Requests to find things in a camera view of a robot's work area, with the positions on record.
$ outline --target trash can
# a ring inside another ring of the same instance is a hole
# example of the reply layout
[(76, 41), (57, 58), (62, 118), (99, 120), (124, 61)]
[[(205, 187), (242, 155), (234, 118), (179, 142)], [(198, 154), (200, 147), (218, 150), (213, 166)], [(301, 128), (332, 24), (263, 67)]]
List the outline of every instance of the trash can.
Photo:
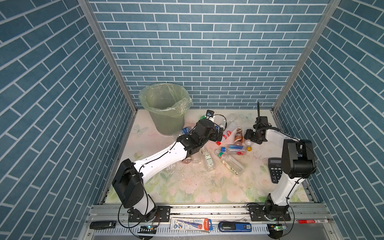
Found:
[(139, 99), (156, 129), (164, 135), (172, 135), (184, 127), (184, 114), (192, 105), (187, 90), (172, 83), (147, 86), (140, 91)]

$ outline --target floral table mat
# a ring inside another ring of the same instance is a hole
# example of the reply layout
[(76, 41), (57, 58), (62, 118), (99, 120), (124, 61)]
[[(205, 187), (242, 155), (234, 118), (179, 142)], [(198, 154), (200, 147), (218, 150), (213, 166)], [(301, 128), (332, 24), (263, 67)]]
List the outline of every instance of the floral table mat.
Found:
[[(185, 126), (195, 126), (206, 110), (190, 109), (185, 114)], [(252, 128), (257, 117), (256, 110), (216, 110), (215, 113), (225, 116), (236, 116), (236, 122), (243, 130)], [(261, 110), (261, 116), (275, 126), (269, 110)], [(223, 145), (233, 143), (234, 134)], [(131, 133), (125, 146), (121, 161), (143, 159), (164, 149), (173, 142), (170, 136), (161, 135), (146, 110), (139, 110)], [(213, 171), (207, 172), (204, 162), (184, 164), (177, 162), (153, 176), (145, 188), (154, 202), (186, 203), (186, 202), (264, 202), (277, 184), (271, 182), (268, 170), (268, 158), (281, 157), (282, 148), (273, 142), (262, 145), (253, 144), (252, 151), (245, 156), (234, 156), (245, 166), (239, 176), (234, 175), (220, 161), (214, 152), (219, 147), (209, 141), (205, 145), (215, 164)], [(308, 202), (302, 185), (291, 198), (291, 202)], [(111, 187), (106, 203), (121, 203)]]

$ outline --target tiled wall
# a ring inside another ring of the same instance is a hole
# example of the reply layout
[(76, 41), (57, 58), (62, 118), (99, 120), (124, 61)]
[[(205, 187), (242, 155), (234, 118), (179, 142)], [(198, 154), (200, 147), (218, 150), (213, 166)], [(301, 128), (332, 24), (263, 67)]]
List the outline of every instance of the tiled wall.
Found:
[(90, 2), (139, 107), (142, 88), (171, 81), (193, 108), (270, 108), (328, 1)]
[(77, 0), (0, 1), (0, 239), (78, 237), (131, 114)]
[(278, 116), (312, 139), (311, 178), (345, 239), (383, 239), (384, 1), (342, 0)]

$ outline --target red marker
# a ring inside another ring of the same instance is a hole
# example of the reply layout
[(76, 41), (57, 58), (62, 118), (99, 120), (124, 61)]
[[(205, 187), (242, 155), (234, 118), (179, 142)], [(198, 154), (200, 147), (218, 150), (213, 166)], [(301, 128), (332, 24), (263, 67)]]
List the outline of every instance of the red marker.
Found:
[(327, 223), (328, 219), (315, 219), (315, 220), (298, 220), (300, 224), (303, 223)]

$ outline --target calculator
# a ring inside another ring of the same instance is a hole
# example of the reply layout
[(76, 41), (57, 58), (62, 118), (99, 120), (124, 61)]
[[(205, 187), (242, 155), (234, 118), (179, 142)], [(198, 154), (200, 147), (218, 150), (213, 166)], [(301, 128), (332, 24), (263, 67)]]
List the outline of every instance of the calculator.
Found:
[(283, 173), (283, 170), (281, 169), (281, 158), (269, 158), (268, 168), (271, 175), (271, 181), (273, 183), (278, 183)]

